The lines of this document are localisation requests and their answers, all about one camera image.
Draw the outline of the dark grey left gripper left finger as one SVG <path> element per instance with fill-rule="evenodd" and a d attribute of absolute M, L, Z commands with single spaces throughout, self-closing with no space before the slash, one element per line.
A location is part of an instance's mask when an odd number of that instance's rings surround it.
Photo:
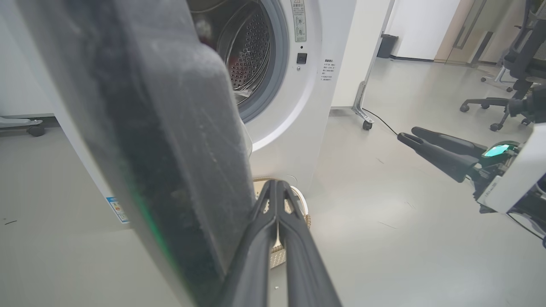
<path fill-rule="evenodd" d="M 217 307 L 267 307 L 270 255 L 278 236 L 277 180 L 267 181 L 238 245 Z"/>

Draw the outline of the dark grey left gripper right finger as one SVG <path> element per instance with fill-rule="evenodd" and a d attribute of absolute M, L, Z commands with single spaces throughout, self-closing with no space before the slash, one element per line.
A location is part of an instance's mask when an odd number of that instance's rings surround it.
<path fill-rule="evenodd" d="M 289 307 L 341 307 L 342 303 L 312 238 L 295 195 L 285 181 L 276 182 L 279 240 L 286 252 Z"/>

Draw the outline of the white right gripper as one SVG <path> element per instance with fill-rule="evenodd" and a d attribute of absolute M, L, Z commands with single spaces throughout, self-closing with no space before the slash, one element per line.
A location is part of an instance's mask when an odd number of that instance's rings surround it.
<path fill-rule="evenodd" d="M 398 141 L 458 183 L 469 174 L 480 213 L 545 213 L 544 123 L 535 124 L 530 138 L 518 146 L 506 141 L 489 150 L 484 145 L 421 127 L 414 127 L 411 132 L 413 135 L 398 134 Z"/>

